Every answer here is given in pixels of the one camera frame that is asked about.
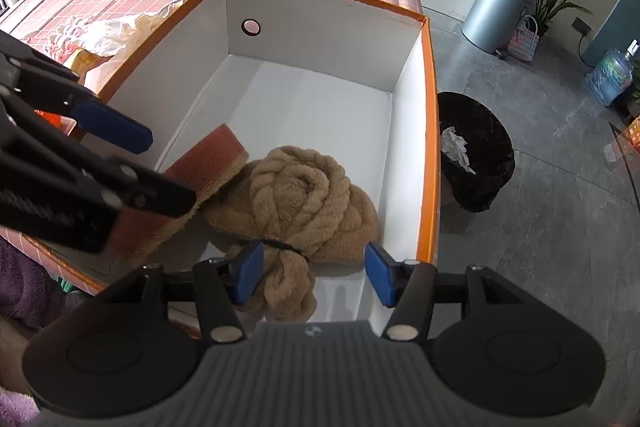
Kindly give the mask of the white terry bib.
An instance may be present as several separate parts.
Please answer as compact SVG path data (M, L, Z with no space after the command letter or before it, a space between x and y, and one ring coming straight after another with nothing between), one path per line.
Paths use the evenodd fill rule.
M77 49L112 57L130 41L154 31L186 0L171 0L154 13L129 14L109 20L73 16L47 36L46 53L58 62L66 61Z

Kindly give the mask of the blue water jug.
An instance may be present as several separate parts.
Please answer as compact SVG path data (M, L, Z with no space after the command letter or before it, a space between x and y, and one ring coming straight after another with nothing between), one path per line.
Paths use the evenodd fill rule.
M631 85L634 58L638 51L637 40L632 40L624 52L616 48L609 49L587 75L587 87L602 106L610 106Z

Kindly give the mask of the brown braided plush towel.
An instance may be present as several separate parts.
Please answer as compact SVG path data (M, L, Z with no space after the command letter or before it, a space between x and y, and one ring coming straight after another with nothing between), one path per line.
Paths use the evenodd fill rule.
M281 146L245 165L202 210L217 232L261 241L262 278L238 306L269 321L305 322L317 308L319 263L360 267L381 238L375 205L333 157Z

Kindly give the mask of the grey metal trash can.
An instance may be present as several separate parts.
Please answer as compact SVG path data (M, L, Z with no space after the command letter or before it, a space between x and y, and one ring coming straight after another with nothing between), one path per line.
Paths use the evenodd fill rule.
M475 0L461 27L462 35L482 51L506 48L520 19L534 0Z

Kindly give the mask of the yellow cloth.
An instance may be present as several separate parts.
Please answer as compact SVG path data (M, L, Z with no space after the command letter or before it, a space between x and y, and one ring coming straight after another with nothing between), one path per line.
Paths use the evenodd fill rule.
M90 72L90 70L101 66L109 60L110 58L108 56L101 56L79 48L67 59L65 66L79 77L79 83L84 83L87 72Z

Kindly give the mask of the woven small basket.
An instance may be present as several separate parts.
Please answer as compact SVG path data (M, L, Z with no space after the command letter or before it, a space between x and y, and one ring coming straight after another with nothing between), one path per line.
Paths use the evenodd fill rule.
M539 42L538 23L535 17L524 15L515 29L506 49L521 62L533 61Z

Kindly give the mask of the pink sponge block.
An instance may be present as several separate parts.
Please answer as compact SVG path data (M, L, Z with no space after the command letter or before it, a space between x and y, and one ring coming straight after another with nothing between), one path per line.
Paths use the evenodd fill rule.
M165 171L171 181L180 182L195 192L191 209L177 218L126 209L114 228L110 247L130 265L142 265L160 245L188 224L207 199L242 170L247 159L247 151L226 124L209 132Z

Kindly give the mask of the black waste bin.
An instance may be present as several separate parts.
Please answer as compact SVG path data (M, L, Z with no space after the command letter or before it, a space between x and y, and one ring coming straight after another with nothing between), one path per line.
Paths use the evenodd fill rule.
M515 156L509 133L488 107L467 95L440 92L440 168L459 206L490 208L511 180Z

